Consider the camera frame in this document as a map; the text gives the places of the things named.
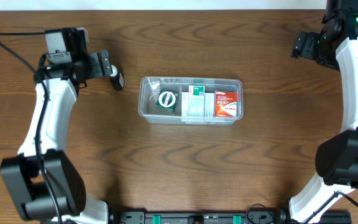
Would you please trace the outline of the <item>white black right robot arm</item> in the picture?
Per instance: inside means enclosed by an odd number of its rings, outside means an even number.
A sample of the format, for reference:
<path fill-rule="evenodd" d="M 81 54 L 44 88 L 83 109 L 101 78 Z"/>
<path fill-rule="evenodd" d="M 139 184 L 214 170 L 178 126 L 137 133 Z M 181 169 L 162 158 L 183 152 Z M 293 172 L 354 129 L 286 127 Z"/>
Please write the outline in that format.
<path fill-rule="evenodd" d="M 299 33 L 291 55 L 340 72 L 341 130 L 319 146 L 313 177 L 277 215 L 277 223 L 351 222 L 347 212 L 329 209 L 358 189 L 358 0 L 328 0 L 322 23 L 318 33 Z"/>

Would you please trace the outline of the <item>white green medicine box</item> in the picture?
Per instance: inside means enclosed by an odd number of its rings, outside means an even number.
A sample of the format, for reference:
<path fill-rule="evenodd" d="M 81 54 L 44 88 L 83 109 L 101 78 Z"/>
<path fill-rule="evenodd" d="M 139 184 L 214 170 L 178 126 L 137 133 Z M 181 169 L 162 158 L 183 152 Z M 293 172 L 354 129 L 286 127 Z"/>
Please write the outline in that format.
<path fill-rule="evenodd" d="M 188 91 L 188 115 L 191 117 L 204 116 L 204 86 L 190 85 Z"/>

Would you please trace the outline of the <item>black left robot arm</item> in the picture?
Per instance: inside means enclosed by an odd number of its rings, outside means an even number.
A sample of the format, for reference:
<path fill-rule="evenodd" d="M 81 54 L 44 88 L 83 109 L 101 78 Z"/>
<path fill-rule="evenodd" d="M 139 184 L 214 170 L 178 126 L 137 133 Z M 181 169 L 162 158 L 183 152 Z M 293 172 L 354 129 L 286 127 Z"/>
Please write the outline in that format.
<path fill-rule="evenodd" d="M 106 202 L 86 193 L 66 154 L 70 114 L 81 84 L 119 76 L 108 53 L 47 54 L 34 75 L 37 99 L 29 131 L 17 156 L 1 162 L 1 175 L 19 216 L 41 223 L 109 223 Z"/>

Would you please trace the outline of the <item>blue white medicine box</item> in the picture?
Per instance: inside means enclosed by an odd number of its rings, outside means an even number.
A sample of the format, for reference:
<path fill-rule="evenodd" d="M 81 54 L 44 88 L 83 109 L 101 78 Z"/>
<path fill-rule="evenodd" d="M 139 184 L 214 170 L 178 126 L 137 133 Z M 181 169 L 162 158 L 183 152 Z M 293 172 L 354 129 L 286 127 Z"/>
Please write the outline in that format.
<path fill-rule="evenodd" d="M 188 92 L 181 94 L 181 119 L 189 121 L 195 118 L 201 121 L 203 118 L 214 117 L 215 98 L 214 93 L 205 93 L 202 98 L 191 99 Z"/>

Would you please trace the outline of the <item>orange red medicine box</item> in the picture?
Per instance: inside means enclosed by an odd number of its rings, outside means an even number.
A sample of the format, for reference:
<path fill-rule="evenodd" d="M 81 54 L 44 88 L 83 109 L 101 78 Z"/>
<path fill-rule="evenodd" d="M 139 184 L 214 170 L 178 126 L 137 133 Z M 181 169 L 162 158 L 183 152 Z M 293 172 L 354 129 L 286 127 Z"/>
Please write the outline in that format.
<path fill-rule="evenodd" d="M 237 93 L 232 91 L 215 91 L 214 115 L 215 117 L 237 116 Z"/>

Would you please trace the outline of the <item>dark bottle white cap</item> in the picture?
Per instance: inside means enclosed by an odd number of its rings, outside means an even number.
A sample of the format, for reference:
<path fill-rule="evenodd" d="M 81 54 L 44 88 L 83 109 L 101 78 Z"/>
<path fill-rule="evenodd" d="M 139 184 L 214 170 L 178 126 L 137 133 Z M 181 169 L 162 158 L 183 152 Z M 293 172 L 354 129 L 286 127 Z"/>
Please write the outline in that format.
<path fill-rule="evenodd" d="M 111 74 L 109 75 L 109 80 L 115 90 L 121 91 L 124 89 L 124 77 L 119 69 L 114 65 L 111 65 Z"/>

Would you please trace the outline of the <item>green Zam-Buk box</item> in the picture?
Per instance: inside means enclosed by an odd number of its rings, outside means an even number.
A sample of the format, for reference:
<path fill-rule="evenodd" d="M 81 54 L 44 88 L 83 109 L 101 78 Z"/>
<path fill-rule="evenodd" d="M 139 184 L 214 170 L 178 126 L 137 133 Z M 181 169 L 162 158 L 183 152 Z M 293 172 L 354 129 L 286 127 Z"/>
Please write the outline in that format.
<path fill-rule="evenodd" d="M 155 107 L 158 111 L 173 114 L 177 107 L 178 97 L 177 92 L 160 90 Z"/>

